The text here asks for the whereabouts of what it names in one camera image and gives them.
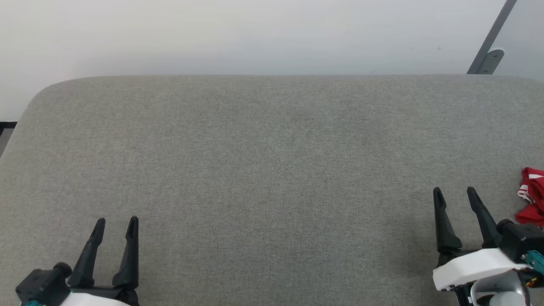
gray metal bar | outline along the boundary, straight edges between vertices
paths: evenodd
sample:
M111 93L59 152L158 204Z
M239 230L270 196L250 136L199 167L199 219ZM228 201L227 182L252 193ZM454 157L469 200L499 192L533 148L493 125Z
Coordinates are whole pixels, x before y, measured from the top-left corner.
M514 4L516 4L516 2L517 0L506 0L503 8L500 10L499 15L497 16L497 19L495 19L495 23L487 34L484 43L481 45L480 50L476 54L474 61L472 61L472 65L468 69L467 74L474 75L478 73L487 53L489 52L489 49L495 42L495 38L497 38L500 29L503 27L506 18L508 17L508 15L510 15L510 12L512 11L512 8L514 8Z

red fabric with white stripe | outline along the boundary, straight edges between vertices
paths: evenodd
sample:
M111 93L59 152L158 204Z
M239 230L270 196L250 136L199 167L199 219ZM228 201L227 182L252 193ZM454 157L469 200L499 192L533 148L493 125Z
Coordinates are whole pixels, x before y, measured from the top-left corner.
M527 167L521 174L523 182L517 195L529 201L529 206L525 207L516 219L520 223L544 226L544 171Z

gray fabric surface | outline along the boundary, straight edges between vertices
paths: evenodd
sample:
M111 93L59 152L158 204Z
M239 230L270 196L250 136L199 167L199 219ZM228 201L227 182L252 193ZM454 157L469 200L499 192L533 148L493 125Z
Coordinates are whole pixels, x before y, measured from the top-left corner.
M4 152L5 146L8 145L9 138L13 133L13 128L5 128L0 134L0 156Z
M493 76L100 77L52 85L0 158L0 301L76 262L109 284L140 217L142 305L456 305L437 292L432 189L481 236L544 168L544 87ZM542 294L533 293L534 304Z

white plastic mount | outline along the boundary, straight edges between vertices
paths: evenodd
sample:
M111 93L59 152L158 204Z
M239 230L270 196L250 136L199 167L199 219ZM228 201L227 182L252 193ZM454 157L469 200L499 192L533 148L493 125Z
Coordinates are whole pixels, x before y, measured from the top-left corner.
M478 279L502 274L509 270L530 269L526 264L510 260L500 249L482 249L450 260L433 270L436 289L449 290L451 286L465 285Z
M128 306L116 299L90 295L88 293L71 293L60 306Z

metal bracket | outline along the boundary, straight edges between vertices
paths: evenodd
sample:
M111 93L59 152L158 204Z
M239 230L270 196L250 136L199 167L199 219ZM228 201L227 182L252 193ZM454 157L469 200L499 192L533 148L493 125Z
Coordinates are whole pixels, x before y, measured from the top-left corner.
M477 75L492 75L495 69L503 59L504 51L502 49L494 49L487 53L480 68L476 72Z
M517 0L506 0L506 2L504 2L503 8L500 10L497 19L495 19L495 23L487 34L487 37L485 38L484 43L481 45L480 50L476 54L474 61L472 61L472 65L468 69L467 74L481 74L479 72L479 68L482 67L486 55L489 53L491 46L495 42L495 38L497 38L500 29L503 27L506 18L508 17L508 15L510 15L510 12L512 11L512 8L514 8L514 4L516 4L516 2Z

